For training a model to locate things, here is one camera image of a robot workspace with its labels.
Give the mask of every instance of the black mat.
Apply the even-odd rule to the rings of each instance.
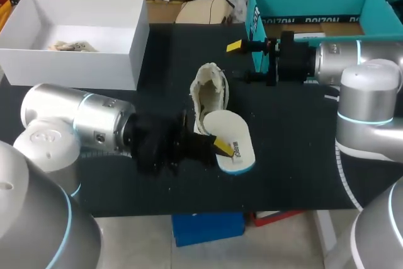
[[[216,62],[230,82],[229,109],[248,123],[256,164],[239,176],[184,161],[179,176],[137,173],[126,157],[80,160],[81,204],[94,216],[252,210],[353,208],[334,155],[337,91],[319,85],[243,84],[233,71],[252,69],[249,55],[227,55],[228,43],[246,36],[243,25],[152,25],[137,92],[92,90],[134,102],[140,112],[191,113],[189,87],[197,69]],[[0,140],[12,144],[23,131],[20,105],[29,88],[0,85]],[[397,114],[403,116],[403,99]],[[366,205],[403,175],[397,163],[343,156],[357,200]]]

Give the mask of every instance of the shoe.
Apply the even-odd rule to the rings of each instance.
[[[215,110],[225,110],[228,105],[229,88],[224,72],[215,63],[201,66],[190,86],[190,95],[195,106],[195,131],[209,135],[203,125],[204,117]]]

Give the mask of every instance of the white cardboard box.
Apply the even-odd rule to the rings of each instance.
[[[13,85],[136,90],[149,34],[145,0],[21,0],[0,33]],[[98,52],[47,50],[85,40]]]

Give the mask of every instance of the white flip-flop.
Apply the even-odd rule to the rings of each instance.
[[[255,161],[251,135],[247,123],[241,116],[229,110],[215,110],[203,120],[205,130],[228,142],[235,150],[233,157],[216,155],[222,171],[239,175],[249,171]]]

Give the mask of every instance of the tiled floor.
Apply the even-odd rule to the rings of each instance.
[[[171,217],[97,219],[105,239],[103,269],[323,268],[310,213],[263,227],[248,226],[240,237],[177,248]]]

